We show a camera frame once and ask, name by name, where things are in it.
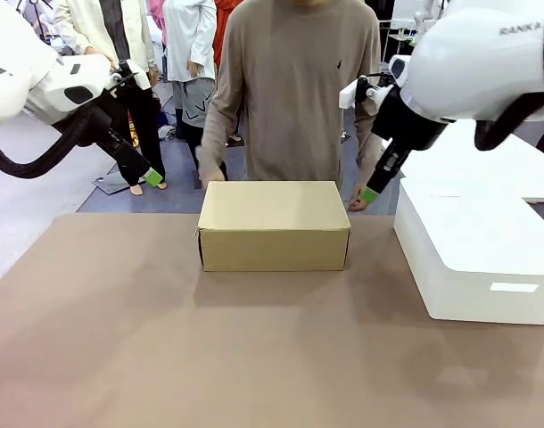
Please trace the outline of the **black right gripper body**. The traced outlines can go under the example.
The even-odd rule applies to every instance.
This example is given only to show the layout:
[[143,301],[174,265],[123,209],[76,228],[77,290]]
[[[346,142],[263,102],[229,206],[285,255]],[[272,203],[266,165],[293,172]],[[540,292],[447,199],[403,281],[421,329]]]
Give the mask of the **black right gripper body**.
[[454,120],[435,121],[418,115],[400,98],[400,89],[392,86],[376,114],[372,132],[404,150],[425,151],[452,123]]

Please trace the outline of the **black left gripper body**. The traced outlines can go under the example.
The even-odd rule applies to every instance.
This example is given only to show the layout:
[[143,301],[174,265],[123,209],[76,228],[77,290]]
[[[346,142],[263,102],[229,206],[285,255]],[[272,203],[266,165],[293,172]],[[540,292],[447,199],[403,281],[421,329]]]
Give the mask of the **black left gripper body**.
[[105,151],[117,151],[120,148],[117,127],[121,119],[119,103],[94,103],[81,109],[81,115],[87,119],[81,134],[81,146],[97,144]]

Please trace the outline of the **cardboard shoe box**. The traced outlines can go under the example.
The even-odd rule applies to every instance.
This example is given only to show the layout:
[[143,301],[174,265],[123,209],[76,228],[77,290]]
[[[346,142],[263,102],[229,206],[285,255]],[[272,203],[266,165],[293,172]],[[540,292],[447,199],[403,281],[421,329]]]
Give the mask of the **cardboard shoe box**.
[[341,271],[350,221],[333,181],[212,181],[197,240],[206,272]]

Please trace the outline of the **person's left forearm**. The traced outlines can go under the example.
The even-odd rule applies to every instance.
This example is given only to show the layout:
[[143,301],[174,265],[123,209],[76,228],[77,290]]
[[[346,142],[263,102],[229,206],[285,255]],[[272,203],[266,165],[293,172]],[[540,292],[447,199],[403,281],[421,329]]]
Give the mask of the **person's left forearm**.
[[382,140],[373,132],[375,110],[369,105],[355,105],[355,128],[358,139],[356,164],[359,169],[357,186],[364,190],[369,178],[375,171],[375,165],[381,156]]

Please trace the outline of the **person's right forearm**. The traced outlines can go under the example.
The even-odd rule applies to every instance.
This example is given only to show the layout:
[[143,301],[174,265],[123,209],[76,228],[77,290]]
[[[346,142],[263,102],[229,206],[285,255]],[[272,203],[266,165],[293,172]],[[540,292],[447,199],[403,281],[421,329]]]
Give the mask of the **person's right forearm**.
[[197,149],[197,157],[201,160],[221,161],[224,157],[229,136],[237,125],[237,111],[240,108],[240,95],[216,94],[207,114],[202,136],[202,145]]

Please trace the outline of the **person's left hand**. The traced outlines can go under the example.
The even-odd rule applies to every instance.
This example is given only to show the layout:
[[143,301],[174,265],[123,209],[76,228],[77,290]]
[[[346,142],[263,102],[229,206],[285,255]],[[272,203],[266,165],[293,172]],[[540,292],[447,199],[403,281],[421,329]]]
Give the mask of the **person's left hand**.
[[355,185],[353,193],[348,203],[349,212],[361,212],[364,211],[368,202],[362,198],[362,194],[365,192],[365,187],[362,185]]

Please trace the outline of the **person's right hand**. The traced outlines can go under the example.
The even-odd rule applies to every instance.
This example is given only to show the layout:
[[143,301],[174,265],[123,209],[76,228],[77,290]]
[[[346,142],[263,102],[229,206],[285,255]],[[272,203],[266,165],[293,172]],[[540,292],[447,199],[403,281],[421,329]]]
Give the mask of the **person's right hand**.
[[203,188],[207,188],[211,182],[223,182],[227,180],[225,173],[220,167],[222,158],[218,150],[200,145],[196,148],[196,158],[198,160],[199,178]]

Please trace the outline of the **dark board on floor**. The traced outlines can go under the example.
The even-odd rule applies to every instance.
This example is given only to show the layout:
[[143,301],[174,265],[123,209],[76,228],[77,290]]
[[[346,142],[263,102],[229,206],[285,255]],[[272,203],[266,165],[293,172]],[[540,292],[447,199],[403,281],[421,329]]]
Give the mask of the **dark board on floor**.
[[114,194],[130,188],[130,185],[119,172],[107,174],[98,177],[92,181],[96,188],[99,188],[106,194]]

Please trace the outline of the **bystander in black trousers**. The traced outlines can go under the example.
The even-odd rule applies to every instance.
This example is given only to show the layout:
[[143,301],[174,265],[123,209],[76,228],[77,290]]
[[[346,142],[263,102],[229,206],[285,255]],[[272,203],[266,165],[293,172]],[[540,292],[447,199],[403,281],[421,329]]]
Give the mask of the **bystander in black trousers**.
[[152,87],[158,80],[144,0],[55,0],[54,27],[76,54],[102,54],[116,70],[122,60],[132,60],[145,72],[150,87],[130,88],[114,103],[115,130],[131,139],[134,125],[142,155],[161,175],[158,187],[167,187],[161,157]]

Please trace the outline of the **person in beige sweater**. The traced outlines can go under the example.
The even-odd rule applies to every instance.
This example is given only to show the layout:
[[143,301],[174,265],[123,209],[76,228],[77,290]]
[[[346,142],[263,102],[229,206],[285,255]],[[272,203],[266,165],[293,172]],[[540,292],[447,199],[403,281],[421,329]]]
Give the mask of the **person in beige sweater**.
[[365,0],[243,0],[227,22],[214,96],[242,97],[246,177],[340,185],[339,93],[376,79],[380,64],[380,24]]

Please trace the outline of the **white plastic storage bin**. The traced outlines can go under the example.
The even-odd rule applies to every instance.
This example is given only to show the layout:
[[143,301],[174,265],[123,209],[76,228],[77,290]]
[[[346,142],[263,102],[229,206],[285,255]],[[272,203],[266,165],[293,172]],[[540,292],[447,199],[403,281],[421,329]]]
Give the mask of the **white plastic storage bin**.
[[431,318],[544,325],[544,219],[524,199],[403,178],[393,227]]

